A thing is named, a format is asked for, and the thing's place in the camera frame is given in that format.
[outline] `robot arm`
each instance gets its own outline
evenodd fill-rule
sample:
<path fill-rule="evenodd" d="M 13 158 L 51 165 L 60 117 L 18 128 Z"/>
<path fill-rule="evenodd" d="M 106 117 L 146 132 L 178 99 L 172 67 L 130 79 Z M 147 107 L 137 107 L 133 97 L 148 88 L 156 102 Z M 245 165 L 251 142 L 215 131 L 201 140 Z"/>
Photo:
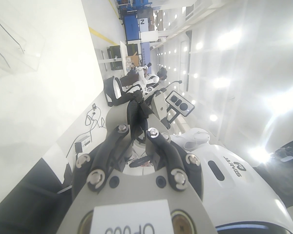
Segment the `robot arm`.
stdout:
<path fill-rule="evenodd" d="M 138 72 L 138 74 L 139 74 L 139 81 L 141 82 L 141 83 L 143 83 L 144 85 L 146 85 L 147 83 L 148 83 L 148 81 L 145 79 L 145 77 L 144 77 L 144 69 L 148 69 L 148 67 L 147 66 L 143 66 L 143 67 L 137 67 L 136 68 L 136 71 Z"/>
<path fill-rule="evenodd" d="M 187 230 L 184 233 L 196 233 L 196 231 L 198 233 L 204 231 L 207 234 L 217 233 L 197 191 L 190 182 L 191 174 L 200 176 L 199 160 L 194 162 L 190 159 L 194 155 L 189 155 L 182 149 L 180 153 L 170 143 L 170 136 L 159 131 L 165 130 L 165 127 L 151 111 L 147 112 L 143 109 L 143 103 L 144 101 L 140 101 L 137 105 L 127 102 L 113 106 L 106 117 L 105 141 L 90 154 L 82 155 L 77 159 L 72 183 L 74 201 L 58 229 L 58 234 L 98 233 L 96 229 L 98 223 L 93 215 L 94 208 L 99 206 L 144 201 L 147 203 L 149 214 L 152 214 L 153 208 L 151 204 L 148 207 L 148 203 L 163 199 L 169 206 L 167 213 L 171 222 L 166 226 L 169 231 L 161 232 L 154 225 L 153 233 L 178 233 L 180 229 Z M 141 113 L 138 114 L 133 106 L 142 110 L 147 118 L 144 120 L 142 120 L 144 117 L 139 118 Z M 131 110 L 129 118 L 138 117 L 136 120 L 128 120 L 128 108 Z M 152 157 L 156 171 L 143 177 L 125 175 L 122 171 L 131 155 L 132 141 L 140 133 L 138 130 L 141 120 L 145 122 L 144 127 L 148 128 L 146 152 Z M 135 214 L 139 214 L 140 211 L 143 210 L 136 208 Z M 112 216 L 113 214 L 108 219 L 104 219 L 109 221 L 112 233 L 117 228 L 123 230 L 127 227 L 128 224 L 114 226 Z M 144 233 L 143 225 L 138 233 Z"/>

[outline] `white label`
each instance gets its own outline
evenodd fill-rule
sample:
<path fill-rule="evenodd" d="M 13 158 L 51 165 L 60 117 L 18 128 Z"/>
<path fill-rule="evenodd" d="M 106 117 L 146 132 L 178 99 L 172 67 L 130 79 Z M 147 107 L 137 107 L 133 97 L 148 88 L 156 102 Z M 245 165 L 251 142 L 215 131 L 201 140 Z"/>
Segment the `white label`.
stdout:
<path fill-rule="evenodd" d="M 167 200 L 97 206 L 90 234 L 173 234 Z"/>
<path fill-rule="evenodd" d="M 148 18 L 139 19 L 140 32 L 148 32 L 149 31 L 149 20 Z"/>

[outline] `white ceiling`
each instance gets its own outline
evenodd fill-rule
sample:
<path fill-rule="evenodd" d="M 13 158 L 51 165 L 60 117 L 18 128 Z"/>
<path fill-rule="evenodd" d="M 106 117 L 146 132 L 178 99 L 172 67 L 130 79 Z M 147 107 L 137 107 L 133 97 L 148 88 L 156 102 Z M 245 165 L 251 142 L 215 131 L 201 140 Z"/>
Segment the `white ceiling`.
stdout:
<path fill-rule="evenodd" d="M 221 50 L 219 37 L 234 29 L 241 31 L 238 44 Z M 203 43 L 200 50 L 198 42 Z M 273 152 L 293 140 L 293 109 L 272 119 L 267 105 L 269 97 L 293 88 L 293 0 L 235 0 L 195 25 L 189 72 L 185 46 L 189 50 L 189 38 L 181 33 L 151 56 L 153 64 L 167 66 L 167 83 L 181 79 L 180 93 L 196 101 L 187 119 L 192 126 L 207 129 L 215 142 L 253 165 L 250 149 L 262 146 Z M 183 70 L 189 74 L 188 92 Z M 216 89 L 213 80 L 218 77 L 230 79 L 229 87 Z M 218 120 L 210 121 L 211 114 Z"/>

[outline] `metal bolt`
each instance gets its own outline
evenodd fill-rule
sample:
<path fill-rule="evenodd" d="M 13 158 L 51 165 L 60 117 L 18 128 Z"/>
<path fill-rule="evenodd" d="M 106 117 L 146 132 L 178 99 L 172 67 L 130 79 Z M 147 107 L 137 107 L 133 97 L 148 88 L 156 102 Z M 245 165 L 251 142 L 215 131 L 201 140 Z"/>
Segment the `metal bolt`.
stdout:
<path fill-rule="evenodd" d="M 163 133 L 162 136 L 166 139 L 169 140 L 169 135 L 167 133 Z"/>
<path fill-rule="evenodd" d="M 76 167 L 80 169 L 85 163 L 90 162 L 90 155 L 84 154 L 78 157 L 76 161 Z"/>
<path fill-rule="evenodd" d="M 151 134 L 151 136 L 155 136 L 155 135 L 157 134 L 156 129 L 155 129 L 155 128 L 152 128 L 152 129 L 150 130 L 150 134 Z"/>
<path fill-rule="evenodd" d="M 148 132 L 150 132 L 151 138 L 158 137 L 159 132 L 156 128 L 149 128 Z"/>
<path fill-rule="evenodd" d="M 176 188 L 178 190 L 185 190 L 188 186 L 188 176 L 186 173 L 178 168 L 171 170 L 171 175 L 174 176 L 176 182 Z"/>
<path fill-rule="evenodd" d="M 190 156 L 189 161 L 190 161 L 190 163 L 196 164 L 198 162 L 198 159 L 194 156 Z"/>
<path fill-rule="evenodd" d="M 176 183 L 179 185 L 183 185 L 186 182 L 186 178 L 181 172 L 176 173 L 176 175 L 174 176 L 174 179 Z"/>
<path fill-rule="evenodd" d="M 118 130 L 121 131 L 121 132 L 124 132 L 126 131 L 126 125 L 125 124 L 121 124 L 118 126 Z"/>
<path fill-rule="evenodd" d="M 187 154 L 186 155 L 186 162 L 188 164 L 193 164 L 193 165 L 197 165 L 200 166 L 200 160 L 198 159 L 198 157 L 194 154 Z"/>
<path fill-rule="evenodd" d="M 105 180 L 105 173 L 101 169 L 93 170 L 87 177 L 88 185 L 93 186 L 94 189 L 99 188 L 103 184 L 104 180 Z"/>
<path fill-rule="evenodd" d="M 89 178 L 89 182 L 93 185 L 98 184 L 101 181 L 101 174 L 95 172 L 94 174 L 91 175 Z"/>

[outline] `black button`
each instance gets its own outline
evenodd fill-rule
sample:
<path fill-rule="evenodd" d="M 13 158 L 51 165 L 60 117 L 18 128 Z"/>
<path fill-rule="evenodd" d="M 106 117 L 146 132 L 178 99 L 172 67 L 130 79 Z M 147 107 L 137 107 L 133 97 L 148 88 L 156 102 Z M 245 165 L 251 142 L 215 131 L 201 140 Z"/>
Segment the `black button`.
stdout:
<path fill-rule="evenodd" d="M 181 111 L 185 111 L 186 109 L 188 109 L 188 105 L 185 104 L 185 103 L 182 103 L 182 104 L 180 105 L 180 110 L 181 110 Z"/>
<path fill-rule="evenodd" d="M 177 96 L 172 96 L 172 97 L 170 98 L 170 100 L 171 100 L 173 103 L 175 103 L 175 102 L 177 102 L 178 98 L 177 98 Z"/>
<path fill-rule="evenodd" d="M 175 105 L 176 105 L 176 106 L 179 106 L 181 103 L 182 103 L 182 101 L 179 99 L 179 100 L 175 103 Z"/>

